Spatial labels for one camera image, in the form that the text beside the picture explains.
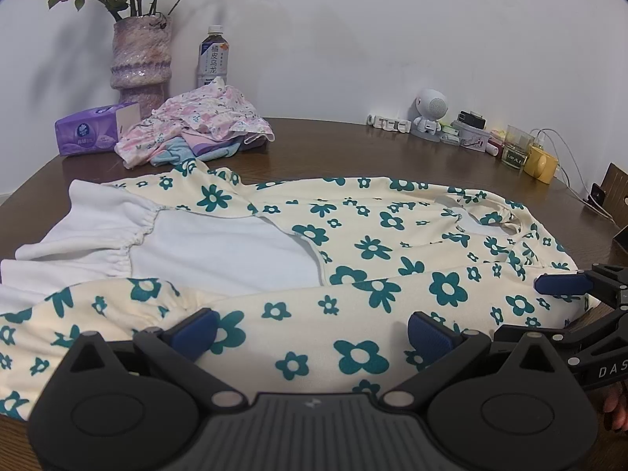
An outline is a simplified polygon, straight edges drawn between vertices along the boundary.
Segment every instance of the dark wooden table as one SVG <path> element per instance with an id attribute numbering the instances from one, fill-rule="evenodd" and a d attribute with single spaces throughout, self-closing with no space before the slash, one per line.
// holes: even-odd
<path id="1" fill-rule="evenodd" d="M 615 245 L 617 229 L 554 180 L 547 186 L 501 165 L 485 153 L 435 144 L 412 135 L 363 125 L 269 119 L 277 140 L 262 149 L 213 161 L 245 183 L 312 177 L 389 176 L 490 190 L 524 203 L 563 244 L 581 268 L 592 262 L 628 265 Z M 74 179 L 97 183 L 170 170 L 143 166 L 125 170 L 114 153 L 54 158 L 0 206 L 0 259 L 13 258 L 26 243 L 39 242 L 70 210 Z M 593 310 L 586 319 L 609 311 Z M 586 470 L 628 470 L 628 436 L 601 428 Z M 0 470 L 39 470 L 26 440 L 25 424 L 0 416 Z"/>

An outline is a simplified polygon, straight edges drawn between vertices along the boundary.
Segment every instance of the floral print cloth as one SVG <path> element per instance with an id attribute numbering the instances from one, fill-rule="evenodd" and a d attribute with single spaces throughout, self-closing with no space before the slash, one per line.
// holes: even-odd
<path id="1" fill-rule="evenodd" d="M 115 186 L 164 210 L 266 218 L 312 248 L 323 286 L 236 298 L 168 278 L 65 288 L 34 308 L 0 315 L 1 414 L 27 419 L 81 332 L 128 339 L 148 326 L 172 327 L 202 307 L 216 310 L 220 325 L 197 364 L 251 401 L 259 391 L 380 394 L 398 385 L 429 364 L 407 340 L 415 311 L 457 333 L 492 335 L 501 324 L 562 328 L 589 308 L 586 297 L 534 290 L 540 274 L 576 265 L 528 209 L 489 192 L 386 177 L 249 186 L 235 172 L 193 160 Z M 437 202 L 443 197 L 512 235 L 467 232 L 460 215 Z"/>
<path id="2" fill-rule="evenodd" d="M 182 132 L 187 138 L 210 137 L 212 142 L 225 146 L 239 136 L 244 137 L 244 144 L 260 137 L 274 141 L 270 125 L 242 92 L 225 85 L 222 78 L 215 78 L 210 84 L 168 99 L 121 138 L 115 152 L 125 167 L 133 168 L 158 155 L 165 142 Z"/>

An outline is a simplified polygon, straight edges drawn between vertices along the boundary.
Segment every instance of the purple tissue package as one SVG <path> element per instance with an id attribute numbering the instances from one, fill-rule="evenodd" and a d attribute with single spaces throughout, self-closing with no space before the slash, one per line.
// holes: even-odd
<path id="1" fill-rule="evenodd" d="M 55 122 L 61 155 L 108 152 L 141 121 L 139 104 L 123 103 L 80 111 Z"/>

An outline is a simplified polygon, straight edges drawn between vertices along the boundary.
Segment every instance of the textured vase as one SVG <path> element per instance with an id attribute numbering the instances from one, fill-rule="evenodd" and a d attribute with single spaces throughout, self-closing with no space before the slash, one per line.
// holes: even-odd
<path id="1" fill-rule="evenodd" d="M 171 38 L 172 22 L 162 15 L 128 17 L 114 25 L 111 88 L 120 91 L 121 103 L 139 103 L 143 119 L 166 100 Z"/>

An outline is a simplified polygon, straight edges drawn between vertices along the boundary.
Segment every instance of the plastic tea bottle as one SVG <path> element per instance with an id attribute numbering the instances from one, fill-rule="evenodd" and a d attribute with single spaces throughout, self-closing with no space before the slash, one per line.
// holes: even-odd
<path id="1" fill-rule="evenodd" d="M 209 35 L 200 45 L 197 87 L 210 84 L 221 77 L 227 83 L 227 59 L 229 44 L 222 37 L 222 26 L 209 27 Z"/>

